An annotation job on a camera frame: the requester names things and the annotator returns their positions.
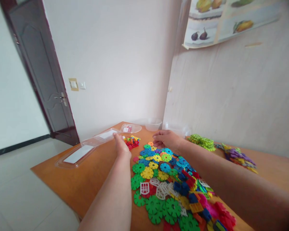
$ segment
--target hand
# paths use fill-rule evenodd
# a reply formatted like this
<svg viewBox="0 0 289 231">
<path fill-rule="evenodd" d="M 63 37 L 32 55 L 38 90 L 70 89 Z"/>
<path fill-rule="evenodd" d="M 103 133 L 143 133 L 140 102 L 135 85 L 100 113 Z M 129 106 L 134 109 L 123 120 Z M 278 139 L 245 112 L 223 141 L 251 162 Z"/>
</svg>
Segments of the hand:
<svg viewBox="0 0 289 231">
<path fill-rule="evenodd" d="M 176 133 L 170 130 L 160 130 L 153 135 L 153 144 L 158 149 L 165 147 L 170 148 L 174 153 L 179 155 L 179 147 L 186 140 L 178 136 Z"/>
<path fill-rule="evenodd" d="M 117 133 L 113 133 L 113 136 L 115 137 L 116 140 L 118 157 L 128 157 L 130 159 L 132 157 L 132 154 L 129 151 L 128 146 L 124 142 L 122 136 L 119 136 Z"/>
</svg>

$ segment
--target light switch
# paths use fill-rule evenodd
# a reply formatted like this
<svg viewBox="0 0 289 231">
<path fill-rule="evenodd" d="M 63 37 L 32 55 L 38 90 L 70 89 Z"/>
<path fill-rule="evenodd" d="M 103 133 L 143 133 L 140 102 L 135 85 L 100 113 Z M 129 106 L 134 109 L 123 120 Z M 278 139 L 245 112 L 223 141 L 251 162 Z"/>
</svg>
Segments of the light switch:
<svg viewBox="0 0 289 231">
<path fill-rule="evenodd" d="M 75 78 L 69 78 L 68 81 L 70 82 L 71 90 L 72 90 L 72 91 L 79 91 L 79 89 L 78 89 L 78 84 L 77 84 L 77 79 L 75 79 Z"/>
<path fill-rule="evenodd" d="M 86 83 L 85 82 L 79 82 L 79 88 L 80 89 L 86 89 Z"/>
<path fill-rule="evenodd" d="M 77 88 L 76 81 L 71 81 L 71 87 L 72 87 L 72 88 Z"/>
</svg>

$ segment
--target door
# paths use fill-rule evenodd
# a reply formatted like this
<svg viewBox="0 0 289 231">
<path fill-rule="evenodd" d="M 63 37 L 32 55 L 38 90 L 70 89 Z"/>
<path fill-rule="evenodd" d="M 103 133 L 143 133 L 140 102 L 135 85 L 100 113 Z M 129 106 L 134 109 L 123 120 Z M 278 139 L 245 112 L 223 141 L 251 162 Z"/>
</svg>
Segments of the door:
<svg viewBox="0 0 289 231">
<path fill-rule="evenodd" d="M 9 15 L 53 137 L 73 146 L 78 144 L 42 0 L 29 0 L 11 10 Z"/>
</svg>

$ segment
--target person's left hand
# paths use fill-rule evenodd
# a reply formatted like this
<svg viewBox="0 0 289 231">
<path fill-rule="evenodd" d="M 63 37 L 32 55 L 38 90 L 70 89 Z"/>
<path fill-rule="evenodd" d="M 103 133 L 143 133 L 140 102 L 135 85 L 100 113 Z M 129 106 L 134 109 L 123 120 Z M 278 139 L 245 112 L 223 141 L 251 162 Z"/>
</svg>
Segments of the person's left hand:
<svg viewBox="0 0 289 231">
<path fill-rule="evenodd" d="M 122 136 L 118 135 L 117 133 L 113 133 L 113 136 L 116 140 L 117 146 L 117 155 L 118 157 L 128 157 L 129 159 L 132 157 L 132 153 L 129 151 L 128 146 L 124 142 Z"/>
</svg>

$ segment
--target baseboard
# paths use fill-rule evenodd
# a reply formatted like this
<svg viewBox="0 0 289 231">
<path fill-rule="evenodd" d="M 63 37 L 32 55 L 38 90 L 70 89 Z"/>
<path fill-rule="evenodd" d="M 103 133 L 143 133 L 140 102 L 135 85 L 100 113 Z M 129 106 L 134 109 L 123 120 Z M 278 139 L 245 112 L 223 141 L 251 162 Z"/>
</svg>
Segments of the baseboard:
<svg viewBox="0 0 289 231">
<path fill-rule="evenodd" d="M 47 135 L 44 135 L 44 136 L 40 136 L 40 137 L 25 141 L 25 142 L 22 142 L 22 143 L 19 143 L 19 144 L 15 144 L 15 145 L 9 146 L 7 148 L 0 149 L 0 155 L 3 155 L 5 153 L 11 152 L 11 151 L 14 151 L 16 149 L 20 149 L 20 148 L 26 147 L 26 146 L 28 146 L 30 144 L 45 140 L 47 138 L 50 138 L 50 134 L 47 134 Z"/>
</svg>

